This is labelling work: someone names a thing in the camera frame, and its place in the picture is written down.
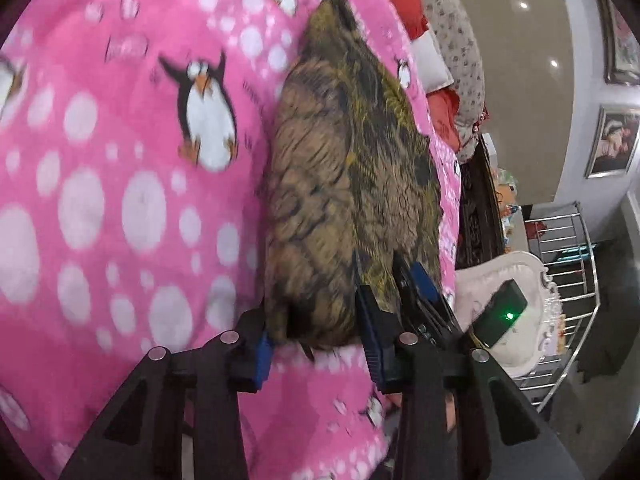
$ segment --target painting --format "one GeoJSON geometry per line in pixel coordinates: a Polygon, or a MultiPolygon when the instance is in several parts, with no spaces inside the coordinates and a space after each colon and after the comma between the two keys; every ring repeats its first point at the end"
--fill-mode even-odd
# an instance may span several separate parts
{"type": "Polygon", "coordinates": [[[640,130],[640,108],[602,107],[591,150],[587,178],[626,174],[640,130]]]}
{"type": "Polygon", "coordinates": [[[640,44],[611,0],[599,0],[610,84],[640,85],[640,44]]]}

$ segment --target pink bedsheet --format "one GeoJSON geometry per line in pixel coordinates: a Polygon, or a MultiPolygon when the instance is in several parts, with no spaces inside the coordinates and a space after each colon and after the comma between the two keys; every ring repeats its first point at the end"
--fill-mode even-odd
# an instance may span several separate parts
{"type": "MultiPolygon", "coordinates": [[[[260,299],[270,124],[320,0],[278,1],[33,0],[2,47],[26,72],[0,118],[0,413],[46,478],[152,346],[201,346],[260,299]]],[[[456,157],[388,0],[350,1],[389,69],[409,63],[452,295],[456,157]]],[[[372,394],[359,346],[279,349],[240,399],[252,478],[365,478],[386,447],[372,394]]]]}

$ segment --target penguin belly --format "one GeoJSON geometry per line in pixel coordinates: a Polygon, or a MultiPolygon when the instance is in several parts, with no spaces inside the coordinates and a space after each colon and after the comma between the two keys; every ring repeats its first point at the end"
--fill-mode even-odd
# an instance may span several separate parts
{"type": "Polygon", "coordinates": [[[231,110],[217,82],[210,83],[204,97],[191,88],[187,100],[187,124],[191,142],[200,139],[198,164],[209,171],[222,171],[231,162],[229,143],[236,142],[231,110]]]}

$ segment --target penguin beak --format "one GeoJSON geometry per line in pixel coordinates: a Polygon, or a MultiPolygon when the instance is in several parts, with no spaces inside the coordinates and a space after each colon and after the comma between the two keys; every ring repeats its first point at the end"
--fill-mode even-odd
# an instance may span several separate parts
{"type": "Polygon", "coordinates": [[[193,82],[200,93],[200,96],[204,99],[204,92],[207,90],[207,86],[209,86],[210,77],[206,74],[199,74],[196,76],[195,81],[193,82]]]}

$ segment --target white wall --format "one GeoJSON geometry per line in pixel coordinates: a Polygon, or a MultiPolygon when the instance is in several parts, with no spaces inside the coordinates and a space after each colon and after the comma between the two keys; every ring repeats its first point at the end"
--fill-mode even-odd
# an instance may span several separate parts
{"type": "Polygon", "coordinates": [[[556,205],[578,200],[592,239],[607,237],[612,216],[636,180],[640,150],[625,176],[592,178],[584,173],[596,135],[600,105],[640,105],[640,88],[607,85],[597,0],[565,0],[574,43],[574,113],[558,191],[552,204],[534,208],[545,216],[556,205]]]}

